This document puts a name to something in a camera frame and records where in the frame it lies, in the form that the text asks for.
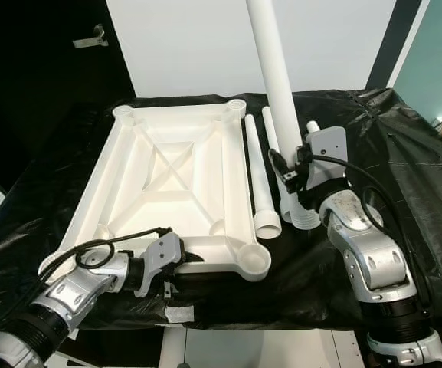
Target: white pvc pipe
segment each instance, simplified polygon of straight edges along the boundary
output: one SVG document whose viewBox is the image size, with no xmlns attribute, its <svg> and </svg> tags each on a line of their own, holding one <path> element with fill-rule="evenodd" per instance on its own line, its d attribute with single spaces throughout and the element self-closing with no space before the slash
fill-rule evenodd
<svg viewBox="0 0 442 368">
<path fill-rule="evenodd" d="M 282 232 L 282 225 L 279 215 L 273 208 L 272 195 L 253 115 L 247 115 L 244 118 L 244 124 L 246 126 L 248 156 L 250 157 L 251 185 L 253 186 L 254 229 L 258 238 L 276 238 Z"/>
<path fill-rule="evenodd" d="M 321 130 L 318 123 L 314 120 L 309 121 L 308 124 L 306 124 L 306 127 L 309 133 L 319 132 Z"/>
<path fill-rule="evenodd" d="M 273 126 L 272 113 L 268 106 L 265 106 L 261 113 L 264 116 L 265 131 L 267 132 L 268 146 L 277 152 L 280 152 L 279 143 L 277 142 L 277 136 L 275 135 L 275 127 Z M 277 177 L 277 186 L 280 193 L 280 214 L 282 220 L 291 223 L 290 210 L 289 210 L 289 193 L 287 192 L 282 181 Z"/>
<path fill-rule="evenodd" d="M 277 136 L 273 127 L 272 114 L 270 108 L 265 106 L 261 113 L 264 116 L 265 130 L 267 131 L 268 146 L 278 151 L 279 145 L 277 142 Z M 310 230 L 317 228 L 321 221 L 319 216 L 314 210 L 307 210 L 302 207 L 297 198 L 297 194 L 289 194 L 283 185 L 283 183 L 277 177 L 277 185 L 280 192 L 280 214 L 282 219 L 286 222 L 292 222 L 296 228 L 301 230 Z"/>
<path fill-rule="evenodd" d="M 303 145 L 296 108 L 283 58 L 277 20 L 271 0 L 246 0 L 258 58 L 272 110 L 280 154 L 289 167 L 296 162 L 296 148 Z"/>
</svg>

